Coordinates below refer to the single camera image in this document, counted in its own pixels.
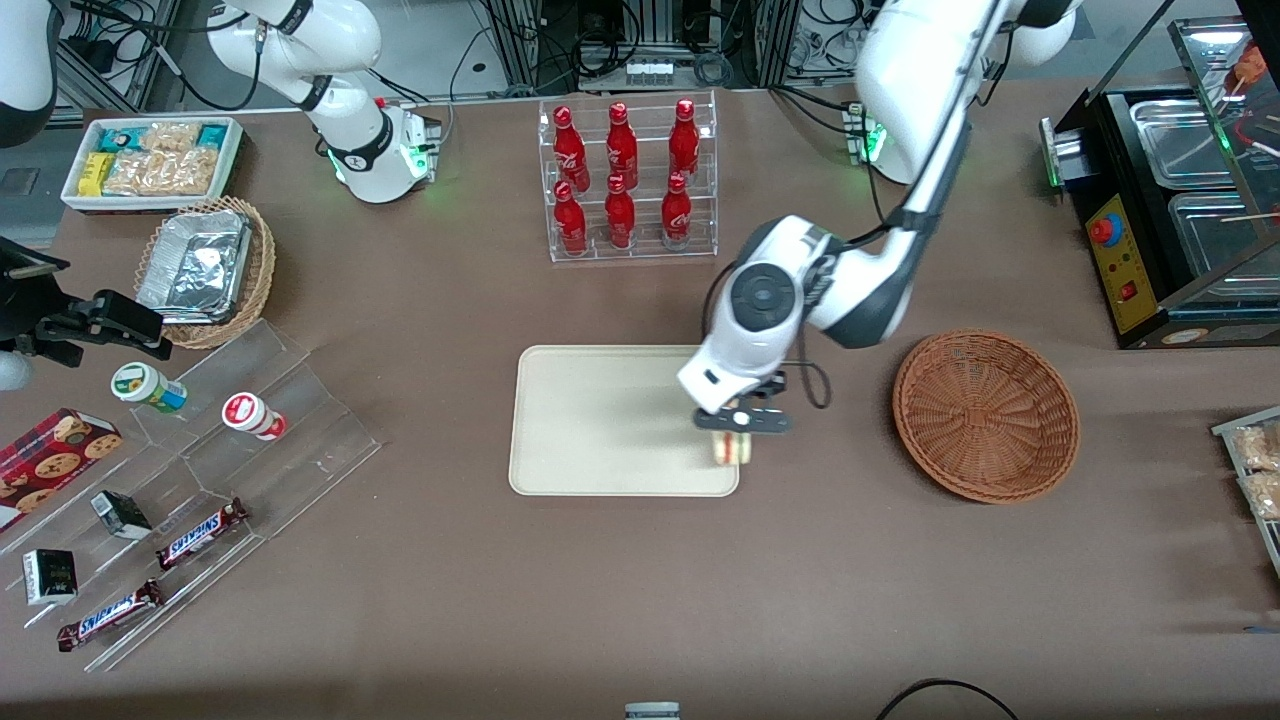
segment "emergency stop button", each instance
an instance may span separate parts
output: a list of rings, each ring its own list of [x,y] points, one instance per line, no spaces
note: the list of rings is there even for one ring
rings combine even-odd
[[[1124,234],[1124,220],[1115,213],[1107,213],[1089,223],[1089,240],[1102,247],[1115,247]]]

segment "yogurt cup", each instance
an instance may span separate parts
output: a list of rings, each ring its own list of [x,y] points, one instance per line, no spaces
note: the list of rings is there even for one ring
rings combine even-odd
[[[289,427],[284,415],[268,407],[266,402],[252,392],[237,392],[227,398],[223,404],[223,423],[257,439],[276,439]]]
[[[128,363],[111,375],[111,393],[125,402],[150,405],[160,413],[175,413],[187,402],[187,388],[164,377],[146,363]]]

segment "wicker basket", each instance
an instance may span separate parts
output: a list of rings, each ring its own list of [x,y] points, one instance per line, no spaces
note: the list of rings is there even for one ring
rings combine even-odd
[[[929,477],[980,502],[1044,495],[1080,447],[1080,419],[1057,372],[1034,350],[987,331],[915,346],[893,384],[893,420]]]
[[[275,270],[275,240],[271,237],[271,228],[266,227],[262,215],[252,205],[237,197],[219,197],[207,202],[200,202],[191,208],[183,208],[179,215],[192,213],[212,213],[216,210],[234,210],[243,213],[253,223],[253,237],[248,246],[248,269],[241,283],[241,300],[236,315],[221,325],[165,325],[164,337],[174,345],[191,350],[209,350],[229,342],[252,325],[262,307],[266,305],[266,296],[271,292],[271,273]],[[142,251],[142,261],[133,274],[133,292],[142,287],[142,277],[151,263],[151,250],[156,245],[160,228],[151,233],[151,242]]]

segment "empty wicker basket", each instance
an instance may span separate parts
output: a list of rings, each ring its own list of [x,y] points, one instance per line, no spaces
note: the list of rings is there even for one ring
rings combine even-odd
[[[893,420],[940,484],[980,502],[1024,502],[1075,462],[1080,419],[1057,372],[1034,350],[987,331],[924,340],[893,386]]]

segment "yellow control panel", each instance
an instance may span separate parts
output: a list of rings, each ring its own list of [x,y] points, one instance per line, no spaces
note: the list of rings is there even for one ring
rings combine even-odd
[[[1138,254],[1138,245],[1129,232],[1129,218],[1120,204],[1120,196],[1108,200],[1089,218],[1084,231],[1089,234],[1093,261],[1102,275],[1111,316],[1116,320],[1116,328],[1126,333],[1155,315],[1158,306],[1142,255]]]

